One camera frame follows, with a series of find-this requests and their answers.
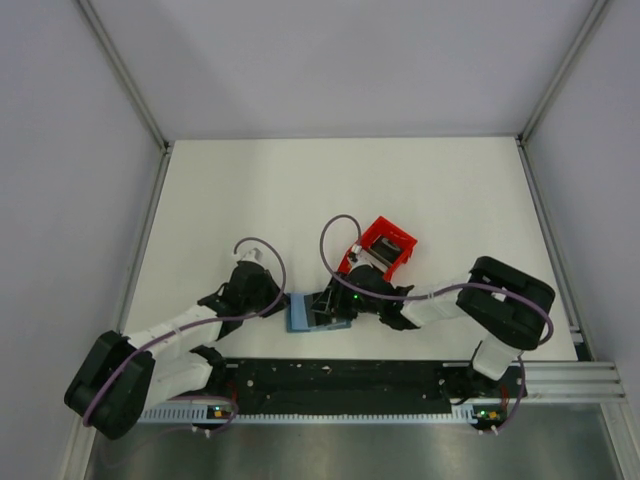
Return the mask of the blue leather card holder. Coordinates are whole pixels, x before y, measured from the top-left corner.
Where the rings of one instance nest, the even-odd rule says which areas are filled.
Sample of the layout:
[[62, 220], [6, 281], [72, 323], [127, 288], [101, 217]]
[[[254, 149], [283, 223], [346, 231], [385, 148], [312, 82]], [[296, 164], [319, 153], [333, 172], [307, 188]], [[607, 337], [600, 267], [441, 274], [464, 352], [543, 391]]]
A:
[[349, 329], [351, 322], [339, 321], [323, 310], [326, 302], [322, 292], [291, 293], [286, 315], [288, 333], [309, 333]]

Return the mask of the red plastic bin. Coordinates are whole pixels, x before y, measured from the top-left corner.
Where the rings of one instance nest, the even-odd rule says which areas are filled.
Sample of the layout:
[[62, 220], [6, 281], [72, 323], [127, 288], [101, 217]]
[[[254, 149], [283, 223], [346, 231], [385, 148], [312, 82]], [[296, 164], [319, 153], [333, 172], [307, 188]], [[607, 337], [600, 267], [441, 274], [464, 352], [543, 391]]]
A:
[[356, 265], [367, 264], [391, 281], [397, 269], [409, 261], [417, 243], [416, 238], [379, 216], [347, 250], [338, 271], [348, 274]]

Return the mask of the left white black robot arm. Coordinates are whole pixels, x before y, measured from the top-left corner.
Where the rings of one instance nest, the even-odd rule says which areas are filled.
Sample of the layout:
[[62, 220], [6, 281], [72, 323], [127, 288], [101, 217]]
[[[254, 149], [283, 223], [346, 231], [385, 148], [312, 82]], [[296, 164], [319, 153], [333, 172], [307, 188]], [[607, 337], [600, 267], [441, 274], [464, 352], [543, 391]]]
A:
[[289, 297], [255, 260], [240, 260], [228, 281], [176, 317], [144, 331], [101, 334], [68, 386], [64, 404], [110, 440], [141, 415], [192, 393], [236, 399], [215, 343], [251, 319], [285, 310]]

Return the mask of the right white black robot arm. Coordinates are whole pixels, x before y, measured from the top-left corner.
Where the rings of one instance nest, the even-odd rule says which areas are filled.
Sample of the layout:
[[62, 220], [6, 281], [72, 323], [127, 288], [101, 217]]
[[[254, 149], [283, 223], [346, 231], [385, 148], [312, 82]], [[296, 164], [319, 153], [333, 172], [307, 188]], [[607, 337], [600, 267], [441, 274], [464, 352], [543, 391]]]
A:
[[492, 394], [517, 357], [553, 334], [554, 290], [492, 257], [478, 258], [466, 281], [420, 293], [412, 285], [393, 285], [367, 258], [350, 254], [348, 264], [346, 273], [332, 274], [323, 291], [304, 297], [307, 318], [330, 325], [370, 314], [393, 330], [409, 331], [467, 316], [487, 332], [466, 372], [478, 395]]

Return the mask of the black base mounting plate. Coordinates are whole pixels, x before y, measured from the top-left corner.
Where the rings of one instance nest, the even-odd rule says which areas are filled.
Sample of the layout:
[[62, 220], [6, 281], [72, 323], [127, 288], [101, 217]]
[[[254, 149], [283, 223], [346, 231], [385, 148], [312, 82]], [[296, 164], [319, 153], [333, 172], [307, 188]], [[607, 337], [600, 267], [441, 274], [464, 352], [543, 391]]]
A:
[[247, 414], [445, 413], [461, 400], [514, 400], [520, 382], [517, 366], [492, 381], [466, 362], [228, 358], [199, 392]]

